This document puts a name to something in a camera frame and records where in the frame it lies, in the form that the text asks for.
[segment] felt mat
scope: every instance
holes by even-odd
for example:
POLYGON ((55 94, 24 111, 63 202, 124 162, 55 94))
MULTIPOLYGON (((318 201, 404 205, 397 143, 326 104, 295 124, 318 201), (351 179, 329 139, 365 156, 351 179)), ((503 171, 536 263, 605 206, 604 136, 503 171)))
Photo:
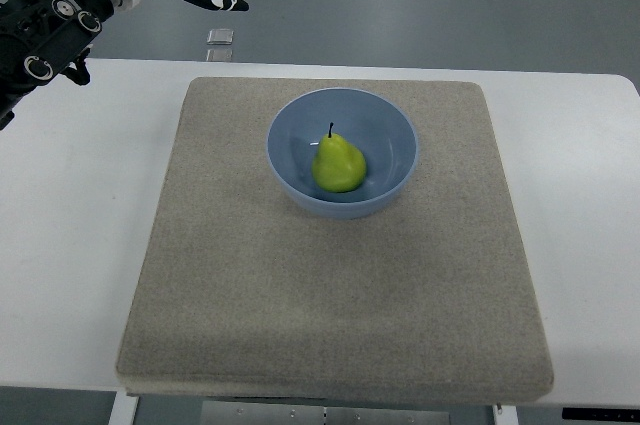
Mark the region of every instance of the felt mat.
POLYGON ((465 82, 199 78, 116 366, 131 393, 522 403, 553 372, 491 119, 465 82), (265 136, 307 91, 402 108, 421 160, 347 221, 295 205, 265 136))

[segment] bowl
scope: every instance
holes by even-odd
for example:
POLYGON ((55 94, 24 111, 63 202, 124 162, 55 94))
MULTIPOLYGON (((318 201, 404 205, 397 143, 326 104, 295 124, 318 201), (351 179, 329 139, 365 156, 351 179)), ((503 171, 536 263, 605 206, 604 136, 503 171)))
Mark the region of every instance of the bowl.
POLYGON ((335 219, 370 215, 388 205, 418 163, 418 135, 409 117, 388 100, 353 88, 315 90, 289 102, 267 133, 269 165, 287 195, 305 210, 335 219), (358 147, 367 162, 364 182, 351 192, 320 188, 311 175, 318 142, 329 131, 358 147))

